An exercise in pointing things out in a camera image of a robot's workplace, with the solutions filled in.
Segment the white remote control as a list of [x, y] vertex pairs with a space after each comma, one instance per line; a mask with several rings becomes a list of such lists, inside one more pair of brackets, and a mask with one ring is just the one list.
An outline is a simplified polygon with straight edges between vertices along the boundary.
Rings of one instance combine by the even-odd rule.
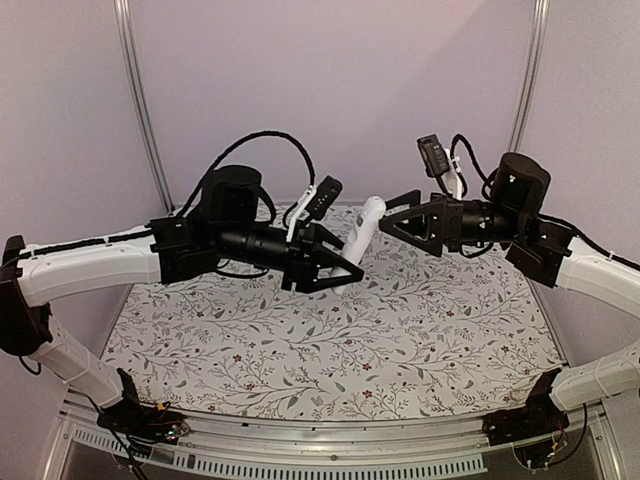
[[386, 211], [385, 201], [378, 196], [369, 197], [356, 215], [342, 248], [341, 256], [358, 266], [378, 230], [380, 219]]

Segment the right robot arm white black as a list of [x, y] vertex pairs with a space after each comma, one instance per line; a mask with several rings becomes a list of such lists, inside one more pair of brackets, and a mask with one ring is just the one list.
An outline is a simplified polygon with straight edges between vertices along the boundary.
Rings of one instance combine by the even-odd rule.
[[638, 264], [596, 245], [570, 222], [542, 214], [550, 181], [536, 161], [507, 152], [488, 178], [486, 200], [434, 194], [423, 203], [419, 191], [412, 191], [392, 200], [398, 211], [379, 228], [433, 256], [499, 244], [526, 278], [638, 316]]

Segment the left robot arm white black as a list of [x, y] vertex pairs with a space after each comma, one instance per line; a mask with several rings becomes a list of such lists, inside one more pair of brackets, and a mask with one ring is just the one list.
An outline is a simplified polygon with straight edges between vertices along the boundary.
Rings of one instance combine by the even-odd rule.
[[29, 358], [87, 395], [128, 434], [148, 426], [136, 387], [124, 371], [99, 360], [52, 313], [54, 301], [134, 285], [170, 285], [220, 273], [225, 261], [259, 272], [278, 271], [286, 291], [315, 293], [361, 280], [343, 258], [341, 240], [322, 218], [342, 185], [333, 177], [311, 183], [286, 228], [259, 219], [274, 209], [254, 168], [230, 165], [206, 173], [176, 214], [121, 233], [59, 245], [9, 238], [1, 268], [1, 348]]

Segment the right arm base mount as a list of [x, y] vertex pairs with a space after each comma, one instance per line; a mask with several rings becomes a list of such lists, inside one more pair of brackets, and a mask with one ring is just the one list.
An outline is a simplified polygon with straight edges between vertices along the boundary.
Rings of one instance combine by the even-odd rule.
[[543, 373], [521, 407], [500, 409], [482, 417], [482, 431], [491, 446], [530, 440], [538, 436], [547, 439], [538, 444], [517, 447], [516, 459], [528, 469], [545, 468], [555, 457], [557, 441], [552, 433], [562, 433], [569, 426], [567, 414], [551, 400], [551, 386], [561, 369]]

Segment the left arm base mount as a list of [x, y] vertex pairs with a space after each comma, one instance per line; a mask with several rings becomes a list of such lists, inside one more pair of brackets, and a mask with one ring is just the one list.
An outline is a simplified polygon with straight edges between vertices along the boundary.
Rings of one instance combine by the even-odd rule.
[[170, 402], [155, 406], [140, 402], [132, 377], [117, 368], [122, 382], [121, 399], [113, 406], [100, 408], [97, 425], [124, 434], [135, 443], [175, 445], [190, 432], [186, 417], [173, 411]]

